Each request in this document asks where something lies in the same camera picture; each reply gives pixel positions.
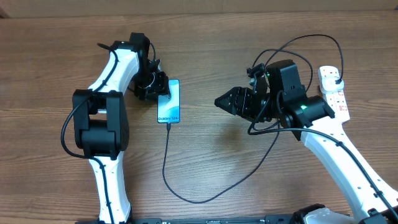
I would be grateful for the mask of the blue Samsung Galaxy smartphone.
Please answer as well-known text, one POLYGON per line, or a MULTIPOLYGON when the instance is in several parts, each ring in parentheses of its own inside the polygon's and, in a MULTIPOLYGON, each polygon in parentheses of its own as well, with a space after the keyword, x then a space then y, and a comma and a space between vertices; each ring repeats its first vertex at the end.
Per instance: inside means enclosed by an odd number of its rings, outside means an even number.
POLYGON ((169 80, 170 96, 159 95, 157 107, 158 123, 180 122, 180 81, 169 80))

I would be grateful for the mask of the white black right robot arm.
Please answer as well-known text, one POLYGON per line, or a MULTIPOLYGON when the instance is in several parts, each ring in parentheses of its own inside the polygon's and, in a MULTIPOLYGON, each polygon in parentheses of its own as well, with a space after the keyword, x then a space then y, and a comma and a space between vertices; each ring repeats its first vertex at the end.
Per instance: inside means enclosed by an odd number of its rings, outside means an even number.
POLYGON ((308 97, 292 60, 249 68, 249 88, 234 87, 215 106, 252 124, 278 119, 321 161, 345 196, 352 216, 322 204, 293 213, 291 223, 397 223, 397 191, 373 170, 320 96, 308 97))

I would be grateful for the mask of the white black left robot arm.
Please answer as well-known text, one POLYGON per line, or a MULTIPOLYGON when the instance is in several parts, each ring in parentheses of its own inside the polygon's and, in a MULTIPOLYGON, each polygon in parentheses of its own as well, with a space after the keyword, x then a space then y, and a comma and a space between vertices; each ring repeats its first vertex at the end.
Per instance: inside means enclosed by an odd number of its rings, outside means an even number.
POLYGON ((89 161, 95 175, 100 202, 95 223, 132 223, 123 170, 130 137, 124 95, 132 90, 144 101, 168 98, 169 78, 160 60, 149 58, 154 46, 143 33, 102 48, 109 52, 108 63, 87 89, 75 90, 66 121, 73 122, 75 144, 83 151, 79 157, 89 161))

